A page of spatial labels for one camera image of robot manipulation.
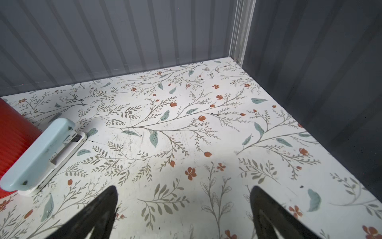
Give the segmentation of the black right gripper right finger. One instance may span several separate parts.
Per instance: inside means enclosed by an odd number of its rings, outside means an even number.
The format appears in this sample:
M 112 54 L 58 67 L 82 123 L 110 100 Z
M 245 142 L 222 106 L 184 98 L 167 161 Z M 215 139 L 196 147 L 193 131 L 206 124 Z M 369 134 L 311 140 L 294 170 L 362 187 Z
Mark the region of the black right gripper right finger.
M 275 231 L 284 239 L 319 238 L 259 186 L 251 190 L 250 205 L 254 227 L 260 239 L 277 239 Z

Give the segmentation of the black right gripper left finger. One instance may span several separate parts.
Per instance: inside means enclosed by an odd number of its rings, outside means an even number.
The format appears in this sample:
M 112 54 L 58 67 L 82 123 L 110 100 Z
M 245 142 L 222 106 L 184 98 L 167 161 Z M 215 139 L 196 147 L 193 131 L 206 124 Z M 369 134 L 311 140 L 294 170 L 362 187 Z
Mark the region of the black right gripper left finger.
M 49 239 L 108 239 L 117 213 L 118 193 L 109 186 L 84 209 L 61 228 L 48 236 Z

